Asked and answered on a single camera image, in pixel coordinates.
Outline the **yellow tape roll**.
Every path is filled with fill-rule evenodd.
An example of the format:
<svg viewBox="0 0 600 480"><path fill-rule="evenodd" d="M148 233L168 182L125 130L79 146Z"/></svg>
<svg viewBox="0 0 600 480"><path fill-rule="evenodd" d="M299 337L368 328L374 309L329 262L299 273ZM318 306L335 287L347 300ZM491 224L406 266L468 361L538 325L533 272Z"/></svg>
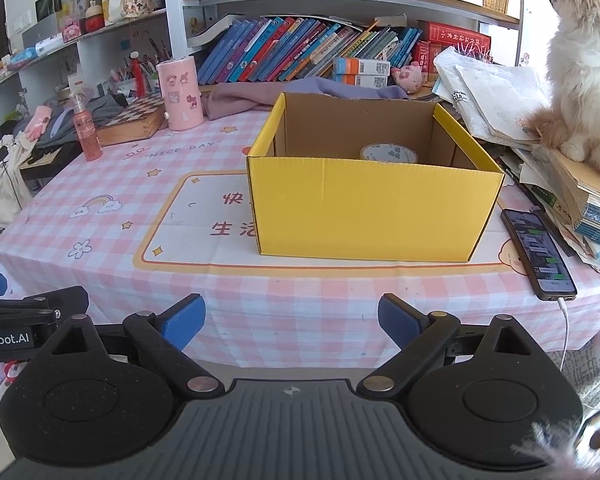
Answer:
<svg viewBox="0 0 600 480"><path fill-rule="evenodd" d="M390 164L416 164L417 154L410 148L394 143L368 144L360 151L361 158Z"/></svg>

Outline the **cream tote bag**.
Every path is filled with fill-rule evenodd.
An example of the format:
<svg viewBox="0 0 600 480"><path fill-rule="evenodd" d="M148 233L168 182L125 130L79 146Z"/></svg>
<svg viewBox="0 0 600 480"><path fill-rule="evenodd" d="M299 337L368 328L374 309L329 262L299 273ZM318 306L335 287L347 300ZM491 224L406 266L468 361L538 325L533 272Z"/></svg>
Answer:
<svg viewBox="0 0 600 480"><path fill-rule="evenodd" d="M30 157L35 141L21 131L6 134L0 141L0 230L7 228L32 200L20 166Z"/></svg>

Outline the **pink checkered tablecloth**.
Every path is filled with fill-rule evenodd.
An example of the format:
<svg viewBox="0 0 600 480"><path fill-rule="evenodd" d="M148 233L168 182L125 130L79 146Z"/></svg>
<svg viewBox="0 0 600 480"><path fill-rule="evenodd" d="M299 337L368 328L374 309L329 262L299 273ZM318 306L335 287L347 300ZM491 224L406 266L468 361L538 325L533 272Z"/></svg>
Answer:
<svg viewBox="0 0 600 480"><path fill-rule="evenodd" d="M372 367L394 350L377 323L387 292L468 324L508 313L545 350L600 356L600 273L570 259L577 298L539 300L498 217L466 263L262 256L246 155L265 118L162 130L74 160L0 235L9 296L79 285L92 319L117 323L196 292L207 315L189 353L229 366Z"/></svg>

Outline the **black smartphone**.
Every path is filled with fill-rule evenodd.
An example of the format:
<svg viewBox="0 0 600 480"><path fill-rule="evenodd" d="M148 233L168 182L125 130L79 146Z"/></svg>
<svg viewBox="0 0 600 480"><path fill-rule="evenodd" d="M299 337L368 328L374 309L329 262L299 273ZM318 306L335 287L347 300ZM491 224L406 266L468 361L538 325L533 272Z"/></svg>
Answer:
<svg viewBox="0 0 600 480"><path fill-rule="evenodd" d="M501 219L535 296L542 301L576 298L576 284L542 220L532 212L513 209L503 209Z"/></svg>

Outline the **pink spray bottle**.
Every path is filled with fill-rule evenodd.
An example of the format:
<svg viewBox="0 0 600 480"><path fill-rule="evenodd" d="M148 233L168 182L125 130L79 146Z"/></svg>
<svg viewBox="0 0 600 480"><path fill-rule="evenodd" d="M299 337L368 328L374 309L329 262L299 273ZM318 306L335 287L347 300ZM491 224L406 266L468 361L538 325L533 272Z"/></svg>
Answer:
<svg viewBox="0 0 600 480"><path fill-rule="evenodd" d="M73 123L76 136L81 144L82 152L88 162L102 156L99 138L93 122L93 117L87 109L85 96L75 93L73 96Z"/></svg>

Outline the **pink knit glove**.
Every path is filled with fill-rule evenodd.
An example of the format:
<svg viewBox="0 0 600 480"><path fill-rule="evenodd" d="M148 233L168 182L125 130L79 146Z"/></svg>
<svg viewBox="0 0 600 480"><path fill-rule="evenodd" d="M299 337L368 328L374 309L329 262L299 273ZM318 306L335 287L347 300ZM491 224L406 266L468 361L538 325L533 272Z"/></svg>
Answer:
<svg viewBox="0 0 600 480"><path fill-rule="evenodd" d="M23 131L24 136L31 142L37 141L45 132L52 114L53 110L49 106L38 106Z"/></svg>

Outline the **yellow cardboard box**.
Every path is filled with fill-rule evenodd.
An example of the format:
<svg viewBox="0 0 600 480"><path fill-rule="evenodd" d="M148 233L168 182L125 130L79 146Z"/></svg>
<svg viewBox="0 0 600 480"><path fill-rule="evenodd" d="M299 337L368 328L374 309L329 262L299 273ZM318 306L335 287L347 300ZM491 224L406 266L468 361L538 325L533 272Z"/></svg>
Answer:
<svg viewBox="0 0 600 480"><path fill-rule="evenodd" d="M394 143L416 164L361 158ZM267 256L466 262L504 181L482 146L433 102L283 93L247 156Z"/></svg>

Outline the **grey folded clothing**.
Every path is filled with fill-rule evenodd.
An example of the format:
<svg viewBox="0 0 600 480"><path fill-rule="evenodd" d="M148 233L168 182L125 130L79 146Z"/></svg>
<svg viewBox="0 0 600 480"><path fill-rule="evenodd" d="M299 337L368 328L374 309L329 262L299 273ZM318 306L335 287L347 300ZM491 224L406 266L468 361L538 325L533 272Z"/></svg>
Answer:
<svg viewBox="0 0 600 480"><path fill-rule="evenodd" d="M11 136L4 136L3 141L8 148L16 146L25 152L34 148L57 148L79 140L78 125L91 122L100 128L122 110L113 96L102 96L86 104L70 101L66 106L40 105L30 118L16 125Z"/></svg>

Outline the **wooden chess box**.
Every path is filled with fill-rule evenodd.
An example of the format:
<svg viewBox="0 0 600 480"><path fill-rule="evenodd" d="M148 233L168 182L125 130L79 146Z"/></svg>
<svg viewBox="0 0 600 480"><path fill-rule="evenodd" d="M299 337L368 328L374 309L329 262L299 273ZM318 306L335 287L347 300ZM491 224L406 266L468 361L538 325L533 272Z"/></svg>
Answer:
<svg viewBox="0 0 600 480"><path fill-rule="evenodd" d="M165 110L160 94L135 100L106 125L97 128L100 145L110 146L150 139L164 123Z"/></svg>

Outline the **pink cylindrical humidifier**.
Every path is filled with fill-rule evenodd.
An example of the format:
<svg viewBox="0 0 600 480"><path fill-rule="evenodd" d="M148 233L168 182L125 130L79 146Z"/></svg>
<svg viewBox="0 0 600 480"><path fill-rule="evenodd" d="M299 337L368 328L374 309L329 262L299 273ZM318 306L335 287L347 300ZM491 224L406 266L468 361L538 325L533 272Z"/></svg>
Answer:
<svg viewBox="0 0 600 480"><path fill-rule="evenodd" d="M195 60L164 61L157 66L164 116L173 131L196 128L204 122Z"/></svg>

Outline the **red tassel ornament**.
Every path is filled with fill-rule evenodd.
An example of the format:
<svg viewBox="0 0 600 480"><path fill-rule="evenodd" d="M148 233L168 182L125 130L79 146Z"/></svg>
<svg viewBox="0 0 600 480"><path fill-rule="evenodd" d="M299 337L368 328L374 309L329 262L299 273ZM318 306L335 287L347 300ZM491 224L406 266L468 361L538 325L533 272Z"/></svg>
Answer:
<svg viewBox="0 0 600 480"><path fill-rule="evenodd" d="M146 96L145 79L142 66L140 66L140 54L137 51L130 53L131 72L135 81L136 95L139 99Z"/></svg>

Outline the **stack of papers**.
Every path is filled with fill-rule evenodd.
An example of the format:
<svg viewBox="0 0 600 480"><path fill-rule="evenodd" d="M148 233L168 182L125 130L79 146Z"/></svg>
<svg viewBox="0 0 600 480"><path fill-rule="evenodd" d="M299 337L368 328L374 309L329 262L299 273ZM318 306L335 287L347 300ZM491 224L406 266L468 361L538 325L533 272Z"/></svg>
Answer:
<svg viewBox="0 0 600 480"><path fill-rule="evenodd" d="M540 145L527 115L545 101L528 67L506 67L468 58L452 47L434 58L434 91L450 101L477 139L510 148L513 172L540 201L568 246L600 272L600 175Z"/></svg>

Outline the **pink pig plush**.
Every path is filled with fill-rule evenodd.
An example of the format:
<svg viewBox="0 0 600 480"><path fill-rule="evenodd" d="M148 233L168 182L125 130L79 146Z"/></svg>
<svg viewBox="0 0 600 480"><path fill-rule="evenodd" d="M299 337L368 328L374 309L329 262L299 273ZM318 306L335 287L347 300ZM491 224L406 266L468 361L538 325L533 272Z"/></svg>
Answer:
<svg viewBox="0 0 600 480"><path fill-rule="evenodd" d="M401 68L393 67L391 70L393 81L404 90L409 96L412 96L422 88L424 76L422 68L417 62L405 65Z"/></svg>

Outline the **purple pink cloth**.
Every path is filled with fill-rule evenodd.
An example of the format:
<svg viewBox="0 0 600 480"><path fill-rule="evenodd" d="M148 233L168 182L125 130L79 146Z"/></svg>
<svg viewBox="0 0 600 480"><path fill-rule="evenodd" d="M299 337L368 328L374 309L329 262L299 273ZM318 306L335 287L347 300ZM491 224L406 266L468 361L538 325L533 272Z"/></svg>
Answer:
<svg viewBox="0 0 600 480"><path fill-rule="evenodd" d="M320 77L291 82L228 82L218 84L201 97L204 116L209 120L237 115L248 110L271 108L282 93L321 94L348 100L407 100L398 86L364 88Z"/></svg>

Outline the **white shelf unit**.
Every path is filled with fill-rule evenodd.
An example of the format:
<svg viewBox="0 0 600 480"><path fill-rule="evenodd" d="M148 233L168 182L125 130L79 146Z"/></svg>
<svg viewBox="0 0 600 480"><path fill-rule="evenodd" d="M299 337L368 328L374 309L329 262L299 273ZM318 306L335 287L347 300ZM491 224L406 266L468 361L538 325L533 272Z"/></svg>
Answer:
<svg viewBox="0 0 600 480"><path fill-rule="evenodd" d="M0 124L19 102L35 108L53 98L74 72L91 88L104 84L131 51L174 58L198 54L204 30L227 14L315 15L367 25L404 15L410 25L435 21L479 32L498 26L512 32L514 47L521 46L520 18L462 0L166 0L158 11L73 39L0 80Z"/></svg>

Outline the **orange white cat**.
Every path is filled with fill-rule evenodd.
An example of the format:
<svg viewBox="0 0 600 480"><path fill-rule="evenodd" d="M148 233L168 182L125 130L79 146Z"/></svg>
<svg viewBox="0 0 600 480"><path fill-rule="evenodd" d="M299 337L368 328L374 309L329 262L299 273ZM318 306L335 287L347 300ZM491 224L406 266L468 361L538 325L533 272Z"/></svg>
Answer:
<svg viewBox="0 0 600 480"><path fill-rule="evenodd" d="M559 18L547 53L550 106L526 118L547 148L600 173L600 0L550 0Z"/></svg>

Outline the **orange white medicine boxes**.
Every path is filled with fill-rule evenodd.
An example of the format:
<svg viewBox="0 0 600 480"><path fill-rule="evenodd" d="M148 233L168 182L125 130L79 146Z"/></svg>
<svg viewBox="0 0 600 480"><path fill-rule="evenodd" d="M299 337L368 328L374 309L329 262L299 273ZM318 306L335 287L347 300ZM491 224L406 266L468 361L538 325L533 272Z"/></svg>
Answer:
<svg viewBox="0 0 600 480"><path fill-rule="evenodd" d="M381 89L387 85L391 65L387 61L367 58L336 58L332 80L362 88Z"/></svg>

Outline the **row of books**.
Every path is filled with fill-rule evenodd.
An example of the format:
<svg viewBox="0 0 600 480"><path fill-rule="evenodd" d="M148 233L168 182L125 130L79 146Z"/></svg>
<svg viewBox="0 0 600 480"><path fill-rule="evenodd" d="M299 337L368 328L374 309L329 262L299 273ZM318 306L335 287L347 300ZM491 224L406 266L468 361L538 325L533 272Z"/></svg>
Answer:
<svg viewBox="0 0 600 480"><path fill-rule="evenodd" d="M434 78L434 58L452 47L490 61L490 36L463 27L420 21L399 26L374 21L368 26L311 15L245 18L227 15L208 29L198 80L205 86L226 82L291 82L306 77L332 79L336 58L387 61L401 68L417 62L426 81Z"/></svg>

